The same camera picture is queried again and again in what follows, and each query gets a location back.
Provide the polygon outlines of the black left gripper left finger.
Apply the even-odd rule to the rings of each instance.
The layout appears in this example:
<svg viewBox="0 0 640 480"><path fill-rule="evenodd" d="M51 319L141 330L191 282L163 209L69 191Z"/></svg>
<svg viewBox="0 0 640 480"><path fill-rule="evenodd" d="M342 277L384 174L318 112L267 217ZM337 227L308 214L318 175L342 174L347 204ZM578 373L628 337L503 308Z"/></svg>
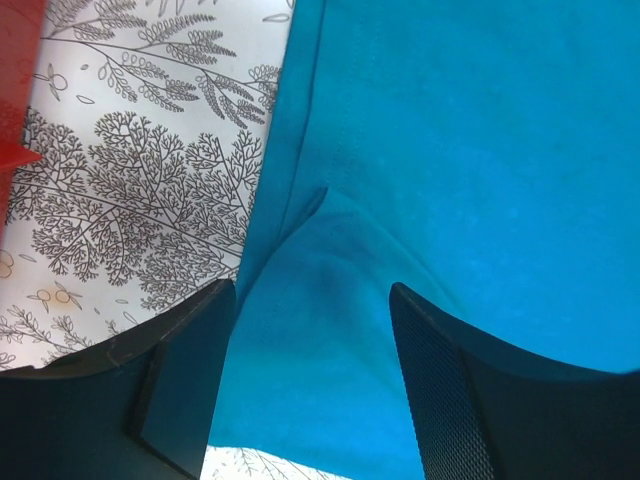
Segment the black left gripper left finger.
<svg viewBox="0 0 640 480"><path fill-rule="evenodd" d="M236 293L217 280L46 367L1 375L5 479L200 476Z"/></svg>

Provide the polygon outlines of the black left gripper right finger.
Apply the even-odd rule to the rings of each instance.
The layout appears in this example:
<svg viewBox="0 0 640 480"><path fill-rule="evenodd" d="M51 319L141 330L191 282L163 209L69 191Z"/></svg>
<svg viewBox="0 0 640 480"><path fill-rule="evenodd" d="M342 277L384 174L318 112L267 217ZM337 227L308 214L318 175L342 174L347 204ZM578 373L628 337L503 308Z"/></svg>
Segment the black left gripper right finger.
<svg viewBox="0 0 640 480"><path fill-rule="evenodd" d="M635 479L639 375L556 361L404 284L392 328L428 479Z"/></svg>

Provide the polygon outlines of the blue t shirt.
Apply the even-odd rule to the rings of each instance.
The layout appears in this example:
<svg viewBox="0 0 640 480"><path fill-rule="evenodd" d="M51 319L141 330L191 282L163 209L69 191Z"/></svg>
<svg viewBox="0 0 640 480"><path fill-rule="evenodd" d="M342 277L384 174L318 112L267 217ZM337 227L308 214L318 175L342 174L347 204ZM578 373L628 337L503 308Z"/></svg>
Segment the blue t shirt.
<svg viewBox="0 0 640 480"><path fill-rule="evenodd" d="M637 2L296 4L210 443L420 478L396 282L638 367Z"/></svg>

